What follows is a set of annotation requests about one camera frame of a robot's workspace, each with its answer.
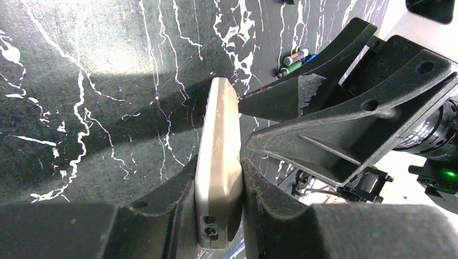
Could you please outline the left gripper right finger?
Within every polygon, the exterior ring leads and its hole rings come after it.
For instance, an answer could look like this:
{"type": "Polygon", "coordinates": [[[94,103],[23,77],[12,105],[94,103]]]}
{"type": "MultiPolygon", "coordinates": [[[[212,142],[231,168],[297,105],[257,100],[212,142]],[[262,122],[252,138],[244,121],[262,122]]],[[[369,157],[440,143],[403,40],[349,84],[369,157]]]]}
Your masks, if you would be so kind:
{"type": "Polygon", "coordinates": [[[457,231],[435,207],[307,206],[241,166],[247,258],[457,258],[457,231]]]}

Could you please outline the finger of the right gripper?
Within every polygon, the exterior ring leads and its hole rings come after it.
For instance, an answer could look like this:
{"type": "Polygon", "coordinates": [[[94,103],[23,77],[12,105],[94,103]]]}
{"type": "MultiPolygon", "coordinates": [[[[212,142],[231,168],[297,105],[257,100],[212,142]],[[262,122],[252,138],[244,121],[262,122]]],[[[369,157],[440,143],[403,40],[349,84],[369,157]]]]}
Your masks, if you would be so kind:
{"type": "Polygon", "coordinates": [[[375,25],[361,18],[351,19],[311,61],[281,79],[242,96],[239,112],[283,122],[317,111],[376,31],[375,25]]]}

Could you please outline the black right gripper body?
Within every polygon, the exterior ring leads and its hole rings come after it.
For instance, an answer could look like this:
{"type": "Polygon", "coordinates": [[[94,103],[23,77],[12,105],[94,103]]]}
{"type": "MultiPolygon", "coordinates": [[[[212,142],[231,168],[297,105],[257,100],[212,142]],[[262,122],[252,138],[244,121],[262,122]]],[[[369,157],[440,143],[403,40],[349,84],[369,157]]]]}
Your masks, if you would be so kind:
{"type": "Polygon", "coordinates": [[[354,70],[358,93],[254,132],[246,147],[343,186],[377,163],[457,88],[457,63],[401,36],[354,70]]]}

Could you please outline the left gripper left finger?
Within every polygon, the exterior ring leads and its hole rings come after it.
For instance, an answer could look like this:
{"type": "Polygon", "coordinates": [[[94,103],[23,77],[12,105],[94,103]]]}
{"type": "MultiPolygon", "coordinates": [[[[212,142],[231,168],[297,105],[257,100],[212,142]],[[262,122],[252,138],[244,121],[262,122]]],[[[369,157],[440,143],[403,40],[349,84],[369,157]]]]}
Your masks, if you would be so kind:
{"type": "Polygon", "coordinates": [[[1,258],[196,258],[196,166],[129,205],[1,205],[1,258]]]}

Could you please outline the white remote control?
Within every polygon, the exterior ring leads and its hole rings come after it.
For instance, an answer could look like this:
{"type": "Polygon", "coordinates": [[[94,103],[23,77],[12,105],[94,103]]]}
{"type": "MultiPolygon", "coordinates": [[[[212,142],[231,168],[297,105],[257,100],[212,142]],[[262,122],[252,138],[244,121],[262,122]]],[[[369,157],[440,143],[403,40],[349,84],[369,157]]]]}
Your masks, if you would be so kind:
{"type": "Polygon", "coordinates": [[[237,93],[227,78],[213,78],[194,182],[198,242],[204,249],[227,249],[239,229],[244,190],[240,149],[237,93]]]}

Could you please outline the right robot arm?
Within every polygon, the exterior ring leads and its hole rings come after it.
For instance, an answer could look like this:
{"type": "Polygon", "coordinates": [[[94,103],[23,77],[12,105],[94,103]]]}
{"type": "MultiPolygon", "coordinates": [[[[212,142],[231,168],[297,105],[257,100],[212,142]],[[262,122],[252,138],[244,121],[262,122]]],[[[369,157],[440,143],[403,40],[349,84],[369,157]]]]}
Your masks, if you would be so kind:
{"type": "Polygon", "coordinates": [[[242,114],[275,122],[246,147],[371,202],[378,197],[356,180],[369,179],[390,151],[415,154],[427,162],[410,172],[434,202],[457,212],[457,62],[375,32],[353,18],[312,60],[241,97],[242,114]]]}

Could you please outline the dark green battery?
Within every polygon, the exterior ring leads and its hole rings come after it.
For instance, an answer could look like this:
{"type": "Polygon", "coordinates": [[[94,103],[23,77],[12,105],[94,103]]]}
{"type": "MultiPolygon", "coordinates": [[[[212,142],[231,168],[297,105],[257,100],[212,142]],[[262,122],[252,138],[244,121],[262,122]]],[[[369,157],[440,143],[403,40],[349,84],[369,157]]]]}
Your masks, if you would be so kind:
{"type": "Polygon", "coordinates": [[[298,50],[297,52],[286,56],[282,62],[285,66],[290,66],[295,62],[303,62],[308,55],[309,51],[307,49],[298,50]]]}

